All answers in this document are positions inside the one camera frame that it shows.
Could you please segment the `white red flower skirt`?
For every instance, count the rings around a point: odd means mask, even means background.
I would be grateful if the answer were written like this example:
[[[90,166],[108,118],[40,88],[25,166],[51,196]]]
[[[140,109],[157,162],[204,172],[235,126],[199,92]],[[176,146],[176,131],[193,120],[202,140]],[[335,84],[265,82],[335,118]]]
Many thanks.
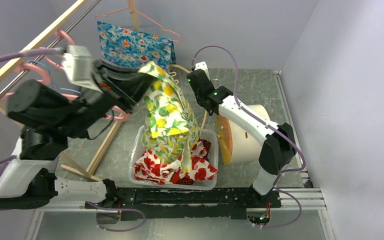
[[[172,175],[180,170],[181,173],[188,173],[181,169],[181,157],[172,163],[163,163],[151,150],[146,150],[134,163],[134,179],[145,181],[156,185],[171,185]]]

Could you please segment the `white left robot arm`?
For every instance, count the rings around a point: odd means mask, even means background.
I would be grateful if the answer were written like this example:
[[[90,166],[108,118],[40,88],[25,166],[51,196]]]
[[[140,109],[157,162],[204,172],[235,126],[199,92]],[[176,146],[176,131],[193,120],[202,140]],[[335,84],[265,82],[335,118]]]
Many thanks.
[[[0,167],[0,210],[30,210],[57,202],[112,208],[118,203],[114,181],[70,181],[57,177],[49,166],[68,148],[69,139],[89,139],[89,127],[114,107],[130,113],[155,77],[100,60],[88,75],[98,88],[83,87],[72,100],[34,79],[9,97],[7,116],[23,128],[12,155]]]

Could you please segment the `red polka dot skirt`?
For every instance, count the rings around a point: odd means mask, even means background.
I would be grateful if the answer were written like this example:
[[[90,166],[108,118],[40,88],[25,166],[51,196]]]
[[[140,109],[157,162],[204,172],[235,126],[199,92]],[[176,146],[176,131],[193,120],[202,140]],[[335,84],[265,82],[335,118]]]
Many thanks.
[[[181,173],[180,170],[174,172],[170,183],[178,185],[192,185],[197,181],[212,180],[218,170],[209,162],[209,150],[212,143],[200,139],[191,149],[191,171]]]

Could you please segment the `pink plastic hanger front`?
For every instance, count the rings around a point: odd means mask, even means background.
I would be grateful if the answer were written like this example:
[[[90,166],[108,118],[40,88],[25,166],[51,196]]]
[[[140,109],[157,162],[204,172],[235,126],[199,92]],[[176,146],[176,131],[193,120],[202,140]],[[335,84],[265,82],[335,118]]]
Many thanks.
[[[33,65],[30,62],[23,62],[23,63],[21,63],[21,65],[17,66],[14,71],[16,73],[21,73],[22,70],[33,70],[33,72],[39,74],[42,77],[42,79],[36,79],[36,81],[44,83],[47,86],[51,85],[52,82],[53,82],[52,78],[51,78],[51,75],[50,75],[50,71],[49,71],[49,69],[47,67],[42,68],[40,66]],[[79,97],[79,95],[80,95],[79,91],[72,90],[72,92],[76,92],[76,93],[78,93],[78,95],[65,94],[65,93],[62,93],[62,95],[64,97],[66,97],[68,100],[74,100],[77,97]],[[7,101],[9,96],[11,96],[13,94],[14,94],[14,92],[6,93],[2,99],[4,101]],[[105,119],[107,119],[107,120],[115,120],[117,122],[126,122],[126,121],[128,121],[130,116],[127,113],[125,113],[123,110],[121,110],[121,108],[119,108],[118,106],[113,106],[112,110],[120,113],[120,115],[119,116],[106,115],[106,117],[104,117]]]

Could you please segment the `white plastic basket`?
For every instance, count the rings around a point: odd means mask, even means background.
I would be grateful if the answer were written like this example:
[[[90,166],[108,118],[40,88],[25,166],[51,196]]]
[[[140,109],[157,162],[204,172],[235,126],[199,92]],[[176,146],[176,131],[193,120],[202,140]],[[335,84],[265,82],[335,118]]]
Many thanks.
[[[141,157],[144,151],[150,150],[145,147],[142,143],[142,138],[145,133],[145,127],[141,126],[138,130],[138,134],[135,139],[135,147],[133,148],[131,154],[131,160],[129,163],[128,169],[128,178],[129,180],[138,185],[149,186],[149,187],[161,187],[161,188],[172,188],[172,189],[187,189],[187,190],[197,190],[197,191],[208,191],[215,187],[217,182],[217,175],[213,180],[203,180],[197,181],[192,185],[181,185],[181,184],[168,184],[168,185],[158,185],[151,182],[145,182],[142,180],[134,179],[134,164]],[[204,129],[200,134],[200,139],[207,140],[211,143],[211,150],[208,153],[209,163],[212,164],[217,170],[219,166],[219,144],[216,139],[216,134],[212,130]]]

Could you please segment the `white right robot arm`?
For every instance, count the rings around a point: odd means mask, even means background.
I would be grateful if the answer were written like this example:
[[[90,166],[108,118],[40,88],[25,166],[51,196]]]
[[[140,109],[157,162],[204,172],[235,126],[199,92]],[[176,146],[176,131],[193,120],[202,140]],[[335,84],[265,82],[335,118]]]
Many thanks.
[[[269,193],[280,178],[281,170],[297,154],[294,131],[291,125],[267,120],[238,99],[234,93],[220,86],[214,87],[206,72],[195,69],[186,76],[199,106],[210,115],[216,114],[231,120],[260,145],[258,162],[260,170],[254,180],[250,202],[262,207],[269,200]]]

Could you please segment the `blue floral skirt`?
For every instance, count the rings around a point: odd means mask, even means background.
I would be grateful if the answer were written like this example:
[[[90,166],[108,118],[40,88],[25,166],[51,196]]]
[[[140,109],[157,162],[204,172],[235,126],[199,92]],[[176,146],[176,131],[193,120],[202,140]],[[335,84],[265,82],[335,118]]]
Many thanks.
[[[139,69],[152,61],[168,70],[176,64],[174,41],[142,31],[97,21],[100,52],[103,59],[127,69]]]

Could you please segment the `yellow wooden hanger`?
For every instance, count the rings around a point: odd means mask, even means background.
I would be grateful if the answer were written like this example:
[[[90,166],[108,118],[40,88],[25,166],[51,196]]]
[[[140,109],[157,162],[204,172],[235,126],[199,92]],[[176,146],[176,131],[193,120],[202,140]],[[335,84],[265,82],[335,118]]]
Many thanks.
[[[193,106],[194,114],[197,122],[200,124],[200,131],[202,132],[207,122],[208,113],[207,111],[198,105],[195,93],[193,92],[189,83],[187,83],[186,75],[192,71],[179,64],[169,65],[169,74],[176,80],[176,83],[180,85],[183,90],[184,96],[189,100],[191,106]]]

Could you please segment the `yellow lemon print skirt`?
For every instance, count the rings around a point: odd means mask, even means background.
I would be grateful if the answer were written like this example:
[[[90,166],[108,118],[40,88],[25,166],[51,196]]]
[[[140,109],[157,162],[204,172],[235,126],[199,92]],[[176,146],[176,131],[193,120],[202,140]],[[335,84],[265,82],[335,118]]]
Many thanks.
[[[146,118],[142,143],[165,164],[180,162],[181,170],[192,170],[191,150],[200,139],[194,110],[170,74],[153,61],[139,71],[153,82],[143,96]]]

